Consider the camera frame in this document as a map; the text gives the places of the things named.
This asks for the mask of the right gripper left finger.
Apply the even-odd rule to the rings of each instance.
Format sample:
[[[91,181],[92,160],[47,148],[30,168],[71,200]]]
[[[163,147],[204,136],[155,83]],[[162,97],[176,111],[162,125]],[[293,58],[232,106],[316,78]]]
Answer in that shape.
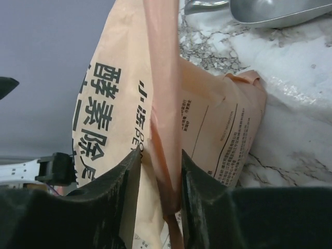
[[[67,196],[1,191],[1,248],[131,248],[141,152]]]

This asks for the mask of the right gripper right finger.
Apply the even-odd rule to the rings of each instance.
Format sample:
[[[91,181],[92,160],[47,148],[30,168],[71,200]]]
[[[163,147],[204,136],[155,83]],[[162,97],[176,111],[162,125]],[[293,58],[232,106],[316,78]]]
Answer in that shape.
[[[182,154],[185,248],[331,248],[330,187],[229,189]]]

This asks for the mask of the orange cat litter bag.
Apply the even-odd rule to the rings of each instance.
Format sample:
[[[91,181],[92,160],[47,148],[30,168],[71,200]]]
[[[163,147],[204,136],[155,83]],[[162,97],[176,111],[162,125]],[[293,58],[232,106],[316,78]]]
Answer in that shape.
[[[79,186],[141,150],[135,248],[162,248],[163,215],[179,210],[182,151],[236,185],[266,106],[255,71],[215,76],[180,56],[178,11],[178,1],[115,1],[73,117]]]

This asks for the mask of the silver metal litter scoop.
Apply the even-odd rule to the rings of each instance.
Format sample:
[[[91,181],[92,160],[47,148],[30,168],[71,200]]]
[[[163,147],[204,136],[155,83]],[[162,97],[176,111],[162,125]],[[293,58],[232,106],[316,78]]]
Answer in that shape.
[[[298,25],[331,12],[331,0],[230,0],[189,1],[184,14],[228,8],[240,24],[254,28],[283,28]]]

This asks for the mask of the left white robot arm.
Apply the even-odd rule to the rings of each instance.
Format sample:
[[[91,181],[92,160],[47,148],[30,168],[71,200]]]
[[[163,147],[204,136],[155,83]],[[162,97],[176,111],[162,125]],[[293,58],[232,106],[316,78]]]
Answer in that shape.
[[[77,187],[73,156],[1,157],[1,189],[38,189],[64,196]]]

